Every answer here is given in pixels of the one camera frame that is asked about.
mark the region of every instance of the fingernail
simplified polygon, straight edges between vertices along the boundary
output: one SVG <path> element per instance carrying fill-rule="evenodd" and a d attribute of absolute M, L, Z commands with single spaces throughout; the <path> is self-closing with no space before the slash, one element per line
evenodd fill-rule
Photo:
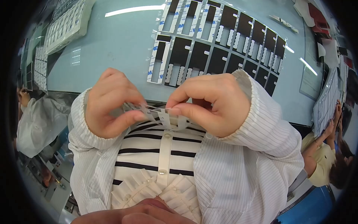
<path fill-rule="evenodd" d="M 136 115 L 134 116 L 134 120 L 135 121 L 143 121 L 143 120 L 147 120 L 147 116 L 145 114 L 141 114 L 141 115 Z"/>
<path fill-rule="evenodd" d="M 171 115 L 182 115 L 182 112 L 179 108 L 172 108 L 168 110 L 168 113 Z"/>

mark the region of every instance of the brown hair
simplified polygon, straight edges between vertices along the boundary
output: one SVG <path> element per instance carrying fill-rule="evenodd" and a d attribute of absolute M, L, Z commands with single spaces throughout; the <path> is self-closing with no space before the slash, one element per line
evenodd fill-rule
<path fill-rule="evenodd" d="M 337 153 L 335 163 L 329 171 L 329 182 L 338 189 L 343 189 L 348 180 L 353 162 L 347 165 L 344 161 L 344 155 Z"/>

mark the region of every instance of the white protective gown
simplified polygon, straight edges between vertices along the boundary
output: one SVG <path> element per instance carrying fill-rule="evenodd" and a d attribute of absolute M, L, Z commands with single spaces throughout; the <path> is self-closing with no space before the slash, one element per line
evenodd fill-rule
<path fill-rule="evenodd" d="M 21 106 L 17 150 L 29 158 L 39 154 L 67 126 L 70 109 L 62 97 L 57 101 L 47 95 L 37 101 L 31 98 L 27 107 Z"/>

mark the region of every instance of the light blue table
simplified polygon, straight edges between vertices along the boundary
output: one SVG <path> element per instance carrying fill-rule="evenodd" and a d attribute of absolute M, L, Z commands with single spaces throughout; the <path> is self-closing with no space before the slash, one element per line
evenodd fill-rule
<path fill-rule="evenodd" d="M 97 0 L 92 8 L 87 34 L 72 41 L 64 49 L 48 75 L 48 90 L 82 92 L 92 87 L 106 68 L 113 67 L 124 72 L 145 99 L 166 102 L 175 89 L 164 86 L 164 82 L 159 86 L 146 81 L 154 37 L 163 10 L 105 17 L 106 13 L 120 9 L 163 3 L 164 0 Z M 293 8 L 294 3 L 291 0 L 230 0 L 229 3 L 277 32 L 294 50 L 294 53 L 285 51 L 282 70 L 272 97 L 281 105 L 285 120 L 311 125 L 315 101 L 299 92 L 304 69 L 299 58 L 305 58 L 307 43 L 303 19 Z M 269 15 L 286 20 L 299 30 L 299 34 L 271 19 Z M 317 78 L 322 79 L 321 72 L 317 73 Z"/>

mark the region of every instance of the red material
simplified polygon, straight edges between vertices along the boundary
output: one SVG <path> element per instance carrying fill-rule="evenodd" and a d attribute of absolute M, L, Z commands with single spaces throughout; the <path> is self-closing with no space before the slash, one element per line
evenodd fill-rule
<path fill-rule="evenodd" d="M 353 69 L 353 63 L 352 63 L 352 59 L 344 56 L 344 63 L 346 63 L 348 65 L 348 67 L 350 67 L 351 69 Z"/>
<path fill-rule="evenodd" d="M 327 20 L 325 19 L 325 17 L 321 13 L 321 11 L 319 9 L 317 9 L 311 3 L 308 3 L 308 8 L 310 10 L 310 15 L 313 18 L 314 23 L 315 23 L 315 26 L 311 27 L 313 32 L 315 32 L 315 33 L 325 33 L 325 34 L 327 34 L 327 36 L 330 37 L 329 31 L 327 30 L 330 27 L 329 27 L 329 25 L 327 23 Z"/>

